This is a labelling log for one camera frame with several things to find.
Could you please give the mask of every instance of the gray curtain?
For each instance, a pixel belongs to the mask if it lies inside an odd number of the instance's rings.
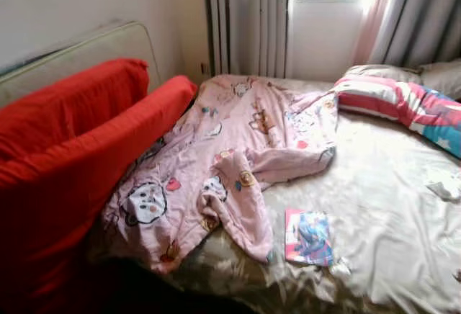
[[[415,67],[461,52],[461,0],[391,0],[369,63]]]
[[[285,77],[288,0],[208,0],[214,74]]]

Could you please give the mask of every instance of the comic book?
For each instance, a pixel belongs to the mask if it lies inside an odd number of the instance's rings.
[[[304,264],[333,263],[328,219],[321,212],[285,210],[285,258]]]

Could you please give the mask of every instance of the mattress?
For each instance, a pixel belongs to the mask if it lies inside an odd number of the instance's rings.
[[[275,84],[301,91],[332,86]],[[442,201],[425,183],[427,170],[456,172],[460,165],[402,125],[341,112],[331,165],[264,192],[274,231],[269,265],[250,259],[218,229],[164,278],[263,314],[458,313],[461,205]],[[286,208],[328,215],[333,266],[285,261]]]

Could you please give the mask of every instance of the bed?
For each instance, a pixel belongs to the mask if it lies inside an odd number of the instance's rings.
[[[116,57],[148,61],[154,70],[150,73],[153,88],[158,74],[148,44],[148,35],[138,23],[93,37],[3,78],[0,105],[45,82]],[[272,82],[298,91],[333,86],[316,81]],[[268,265],[250,259],[218,228],[163,278],[182,290],[231,297],[261,314],[459,313],[461,205],[441,200],[425,183],[428,169],[455,173],[460,165],[401,125],[341,112],[337,152],[330,166],[264,191],[274,231]],[[332,266],[285,261],[284,212],[289,207],[327,213],[335,257]],[[98,259],[103,251],[94,249],[91,257]]]

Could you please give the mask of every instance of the white wall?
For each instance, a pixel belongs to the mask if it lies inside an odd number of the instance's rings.
[[[296,0],[288,26],[287,77],[335,81],[352,65],[362,21],[358,1]]]
[[[183,71],[172,0],[0,0],[0,67],[113,19],[138,20],[152,39],[162,80]]]
[[[174,0],[174,13],[179,27],[184,72],[196,84],[208,79],[200,64],[209,65],[207,12],[205,0]]]

